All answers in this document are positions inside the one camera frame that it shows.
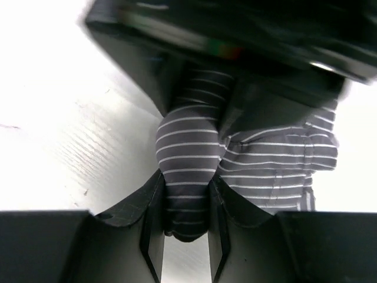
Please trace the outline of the grey striped underwear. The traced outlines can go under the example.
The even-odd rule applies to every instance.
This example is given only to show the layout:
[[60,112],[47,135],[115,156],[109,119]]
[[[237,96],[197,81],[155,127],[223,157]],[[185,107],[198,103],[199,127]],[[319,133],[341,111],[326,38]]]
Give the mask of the grey striped underwear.
[[208,231],[215,176],[274,214],[314,210],[313,174],[336,167],[336,100],[302,122],[220,137],[217,126],[235,82],[222,70],[188,65],[157,129],[156,158],[166,185],[164,232],[179,241],[193,242]]

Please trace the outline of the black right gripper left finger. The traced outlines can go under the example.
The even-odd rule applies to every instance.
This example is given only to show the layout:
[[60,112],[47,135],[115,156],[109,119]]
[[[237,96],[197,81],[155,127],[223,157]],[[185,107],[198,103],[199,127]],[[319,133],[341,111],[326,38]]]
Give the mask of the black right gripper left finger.
[[135,192],[96,215],[107,282],[161,282],[164,232],[160,171]]

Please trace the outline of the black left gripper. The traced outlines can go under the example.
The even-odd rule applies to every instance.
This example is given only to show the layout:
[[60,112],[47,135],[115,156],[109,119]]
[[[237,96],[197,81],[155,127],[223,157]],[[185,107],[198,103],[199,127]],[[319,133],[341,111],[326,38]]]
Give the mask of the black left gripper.
[[162,115],[186,63],[237,77],[222,135],[302,121],[345,79],[376,78],[375,1],[94,1],[84,23]]

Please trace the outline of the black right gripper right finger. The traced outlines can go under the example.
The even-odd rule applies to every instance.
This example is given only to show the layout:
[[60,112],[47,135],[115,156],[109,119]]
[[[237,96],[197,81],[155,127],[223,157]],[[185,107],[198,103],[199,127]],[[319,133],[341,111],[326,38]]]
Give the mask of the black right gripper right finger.
[[210,183],[209,254],[213,282],[279,282],[280,227],[272,215]]

